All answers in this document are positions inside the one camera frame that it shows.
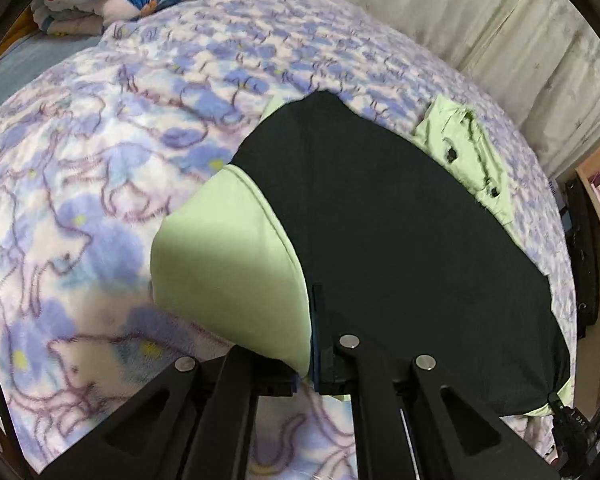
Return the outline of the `light green hooded jacket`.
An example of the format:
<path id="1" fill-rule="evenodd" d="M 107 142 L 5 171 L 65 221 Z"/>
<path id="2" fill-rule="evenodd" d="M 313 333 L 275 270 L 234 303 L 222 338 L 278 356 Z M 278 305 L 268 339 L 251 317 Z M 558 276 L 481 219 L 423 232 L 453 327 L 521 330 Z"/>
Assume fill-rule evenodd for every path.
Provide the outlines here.
<path id="1" fill-rule="evenodd" d="M 315 283 L 361 344 L 433 356 L 501 416 L 571 376 L 550 283 L 504 226 L 329 92 L 268 116 L 163 219 L 150 277 L 159 308 L 309 380 Z"/>

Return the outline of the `purple floral bed blanket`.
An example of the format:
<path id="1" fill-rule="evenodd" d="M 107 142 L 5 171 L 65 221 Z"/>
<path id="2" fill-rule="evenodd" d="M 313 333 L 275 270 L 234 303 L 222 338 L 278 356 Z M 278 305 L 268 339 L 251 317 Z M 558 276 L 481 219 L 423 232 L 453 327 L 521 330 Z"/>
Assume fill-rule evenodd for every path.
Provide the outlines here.
<path id="1" fill-rule="evenodd" d="M 550 182 L 490 96 L 344 0 L 187 1 L 112 24 L 0 106 L 0 381 L 33 468 L 180 354 L 226 351 L 151 303 L 152 239 L 272 99 L 315 90 L 403 135 L 436 96 L 470 106 L 508 171 L 516 239 L 576 345 Z"/>

